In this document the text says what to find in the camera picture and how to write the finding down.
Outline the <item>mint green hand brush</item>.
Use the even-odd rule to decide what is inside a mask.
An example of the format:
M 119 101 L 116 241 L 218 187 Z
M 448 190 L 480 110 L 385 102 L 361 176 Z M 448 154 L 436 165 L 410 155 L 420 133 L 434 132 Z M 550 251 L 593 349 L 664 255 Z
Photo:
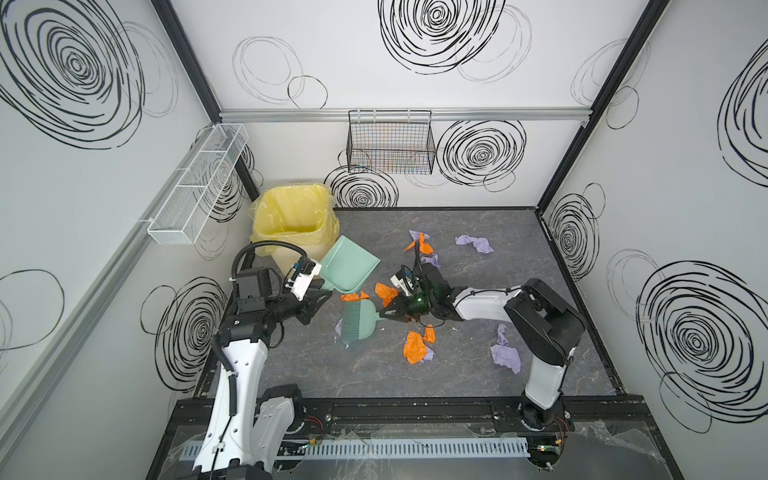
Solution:
M 351 345 L 369 338 L 376 329 L 380 316 L 376 305 L 369 299 L 345 302 L 342 308 L 341 340 Z

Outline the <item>mint green dustpan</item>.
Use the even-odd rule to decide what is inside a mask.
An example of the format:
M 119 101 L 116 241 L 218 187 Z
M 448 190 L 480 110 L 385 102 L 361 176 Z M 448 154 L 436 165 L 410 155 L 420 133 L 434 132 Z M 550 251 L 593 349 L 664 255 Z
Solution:
M 379 263 L 378 257 L 341 235 L 320 261 L 322 289 L 356 293 Z

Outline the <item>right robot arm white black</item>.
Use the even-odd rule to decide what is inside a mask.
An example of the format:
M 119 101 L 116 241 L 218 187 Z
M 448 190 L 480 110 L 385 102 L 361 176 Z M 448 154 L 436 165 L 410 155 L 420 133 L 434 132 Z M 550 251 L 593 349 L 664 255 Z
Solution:
M 415 260 L 392 277 L 398 294 L 382 306 L 385 319 L 496 321 L 513 326 L 532 355 L 518 406 L 523 425 L 542 431 L 555 422 L 562 386 L 586 322 L 571 304 L 538 278 L 504 288 L 452 287 L 440 270 L 422 260 L 423 240 L 409 247 Z

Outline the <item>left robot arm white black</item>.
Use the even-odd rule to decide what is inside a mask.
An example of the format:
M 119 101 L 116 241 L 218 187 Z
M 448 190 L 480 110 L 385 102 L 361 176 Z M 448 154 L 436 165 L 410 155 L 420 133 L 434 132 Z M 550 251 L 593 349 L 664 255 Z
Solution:
M 286 275 L 271 268 L 246 268 L 242 259 L 263 246 L 299 256 Z M 258 241 L 235 256 L 233 300 L 225 311 L 211 350 L 220 377 L 203 444 L 189 474 L 192 479 L 269 479 L 285 435 L 302 426 L 302 394 L 295 384 L 258 394 L 262 371 L 273 349 L 271 336 L 294 318 L 308 325 L 331 297 L 314 276 L 321 266 L 304 249 L 285 241 Z

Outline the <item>orange paper scrap by dustpan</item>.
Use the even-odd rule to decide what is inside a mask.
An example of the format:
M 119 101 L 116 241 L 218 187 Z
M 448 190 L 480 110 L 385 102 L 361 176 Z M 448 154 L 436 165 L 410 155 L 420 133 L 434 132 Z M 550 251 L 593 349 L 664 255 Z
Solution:
M 399 290 L 383 283 L 377 283 L 375 293 L 381 300 L 382 306 L 387 307 L 399 295 Z

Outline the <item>orange paper scrap near bin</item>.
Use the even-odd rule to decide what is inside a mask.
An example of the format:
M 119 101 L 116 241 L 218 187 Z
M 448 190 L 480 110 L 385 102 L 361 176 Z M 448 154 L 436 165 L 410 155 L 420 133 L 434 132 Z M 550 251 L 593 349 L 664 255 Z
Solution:
M 366 294 L 364 291 L 359 291 L 358 293 L 343 294 L 340 297 L 342 302 L 356 302 L 356 301 L 361 301 L 369 298 L 370 296 Z

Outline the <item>small orange scrap front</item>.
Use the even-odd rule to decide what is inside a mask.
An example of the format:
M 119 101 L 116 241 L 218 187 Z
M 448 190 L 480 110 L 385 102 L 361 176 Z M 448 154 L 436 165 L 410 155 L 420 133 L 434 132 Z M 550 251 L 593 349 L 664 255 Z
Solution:
M 435 329 L 434 329 L 432 324 L 428 324 L 425 327 L 424 341 L 426 343 L 435 343 L 436 342 L 436 333 L 435 333 Z

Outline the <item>purple paper scrap back left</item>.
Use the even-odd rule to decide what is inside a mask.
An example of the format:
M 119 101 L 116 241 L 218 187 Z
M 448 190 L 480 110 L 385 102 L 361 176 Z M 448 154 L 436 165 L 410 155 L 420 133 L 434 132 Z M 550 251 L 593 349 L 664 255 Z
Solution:
M 426 257 L 421 258 L 422 264 L 430 264 L 433 265 L 435 268 L 439 269 L 441 267 L 439 263 L 439 256 L 437 254 L 428 255 Z

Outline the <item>large orange paper scrap front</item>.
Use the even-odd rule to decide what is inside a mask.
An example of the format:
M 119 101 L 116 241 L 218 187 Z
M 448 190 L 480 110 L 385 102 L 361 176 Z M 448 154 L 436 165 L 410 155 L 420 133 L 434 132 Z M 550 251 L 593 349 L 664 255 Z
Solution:
M 406 337 L 403 347 L 403 356 L 409 364 L 413 365 L 421 362 L 427 354 L 427 347 L 423 337 L 416 331 L 411 331 Z

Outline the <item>cream trash bin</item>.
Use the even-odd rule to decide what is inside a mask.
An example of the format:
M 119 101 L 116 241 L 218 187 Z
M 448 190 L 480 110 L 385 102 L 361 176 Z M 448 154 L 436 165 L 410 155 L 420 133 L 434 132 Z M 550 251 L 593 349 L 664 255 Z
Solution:
M 277 241 L 300 247 L 314 261 L 320 261 L 330 251 L 337 239 L 338 234 L 332 230 L 310 233 L 284 233 L 276 237 Z M 283 274 L 286 274 L 300 257 L 296 251 L 285 247 L 272 247 L 270 256 Z

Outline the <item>purple paper scrap back right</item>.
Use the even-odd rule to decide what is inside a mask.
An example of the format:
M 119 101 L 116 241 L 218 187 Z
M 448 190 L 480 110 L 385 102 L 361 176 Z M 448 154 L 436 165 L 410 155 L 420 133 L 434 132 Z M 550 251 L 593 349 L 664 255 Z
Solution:
M 459 246 L 472 246 L 478 253 L 491 254 L 494 252 L 490 242 L 485 237 L 474 237 L 470 235 L 460 235 L 455 238 L 455 244 Z

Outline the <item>yellow plastic bin liner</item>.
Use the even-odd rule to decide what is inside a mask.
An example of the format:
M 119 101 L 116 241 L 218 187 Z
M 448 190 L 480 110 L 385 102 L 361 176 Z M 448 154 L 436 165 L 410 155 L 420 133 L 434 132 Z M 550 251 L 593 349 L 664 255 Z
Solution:
M 271 188 L 249 207 L 250 240 L 291 243 L 319 260 L 340 236 L 334 205 L 335 197 L 323 184 Z

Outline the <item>large purple paper scrap front right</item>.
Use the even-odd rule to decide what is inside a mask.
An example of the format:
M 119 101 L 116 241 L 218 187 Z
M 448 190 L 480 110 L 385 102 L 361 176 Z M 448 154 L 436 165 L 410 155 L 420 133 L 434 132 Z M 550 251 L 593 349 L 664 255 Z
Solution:
M 510 345 L 506 330 L 504 324 L 497 326 L 496 340 L 489 348 L 491 358 L 495 365 L 507 368 L 514 374 L 519 374 L 522 369 L 522 362 L 518 350 Z

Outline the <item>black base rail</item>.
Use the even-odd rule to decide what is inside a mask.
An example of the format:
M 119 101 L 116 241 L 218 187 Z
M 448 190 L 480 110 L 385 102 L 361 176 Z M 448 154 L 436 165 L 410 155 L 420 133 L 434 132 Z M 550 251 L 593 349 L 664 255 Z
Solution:
M 526 430 L 516 397 L 309 398 L 302 401 L 291 425 L 329 434 L 343 426 L 470 423 L 497 432 Z M 639 420 L 651 416 L 643 397 L 565 396 L 556 407 L 560 420 Z

